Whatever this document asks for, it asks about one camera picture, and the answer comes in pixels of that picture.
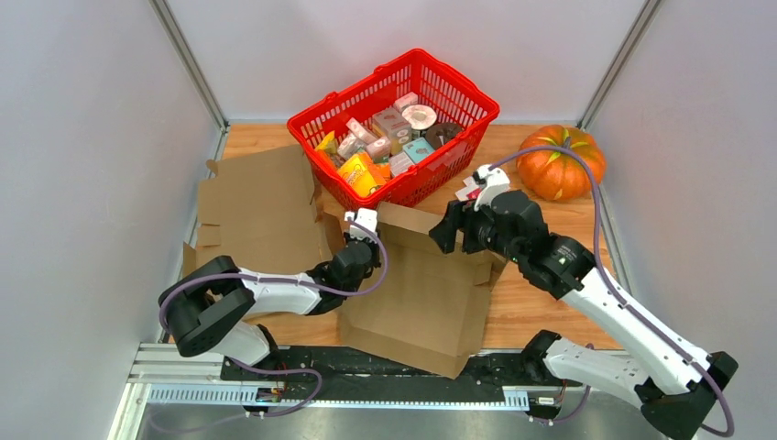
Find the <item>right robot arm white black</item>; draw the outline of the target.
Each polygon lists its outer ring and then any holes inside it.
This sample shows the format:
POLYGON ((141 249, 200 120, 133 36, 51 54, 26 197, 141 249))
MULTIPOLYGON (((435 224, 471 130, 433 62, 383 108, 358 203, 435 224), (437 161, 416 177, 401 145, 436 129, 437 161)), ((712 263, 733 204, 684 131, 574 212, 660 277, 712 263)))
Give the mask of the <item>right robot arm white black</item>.
POLYGON ((727 427, 717 435, 734 434, 723 390, 738 362, 723 351, 705 352, 663 324, 613 279, 599 256, 550 232, 540 206, 524 192, 503 192, 483 204, 451 201, 429 235, 445 254, 457 247, 467 254, 489 250, 516 264, 532 286, 588 316, 630 354, 614 357, 542 330, 522 352, 528 380, 543 384, 554 377, 604 391, 672 439, 695 438, 719 404, 727 427))

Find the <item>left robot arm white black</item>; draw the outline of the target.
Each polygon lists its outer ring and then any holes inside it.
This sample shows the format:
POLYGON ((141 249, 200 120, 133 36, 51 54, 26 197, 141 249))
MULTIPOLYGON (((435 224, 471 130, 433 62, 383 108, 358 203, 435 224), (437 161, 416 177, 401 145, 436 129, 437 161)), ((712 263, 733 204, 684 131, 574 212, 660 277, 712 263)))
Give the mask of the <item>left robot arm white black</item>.
POLYGON ((217 353, 269 380, 280 365, 275 341, 266 327, 245 323, 245 316, 329 313, 360 295, 362 282, 385 261, 380 241, 352 237, 331 260, 297 275, 262 274, 219 256, 159 296, 159 320, 181 356, 217 353))

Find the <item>brown cardboard box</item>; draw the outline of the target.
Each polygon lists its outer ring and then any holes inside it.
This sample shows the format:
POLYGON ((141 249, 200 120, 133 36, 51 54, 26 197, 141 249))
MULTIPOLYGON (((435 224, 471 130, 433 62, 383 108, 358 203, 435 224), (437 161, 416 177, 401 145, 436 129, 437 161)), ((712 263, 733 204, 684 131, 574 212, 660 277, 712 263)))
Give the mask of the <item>brown cardboard box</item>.
POLYGON ((378 207, 388 274, 378 289, 334 310, 329 343, 454 379, 480 351, 492 291, 505 262, 465 254, 461 237, 444 254, 428 232, 441 216, 393 203, 378 207))

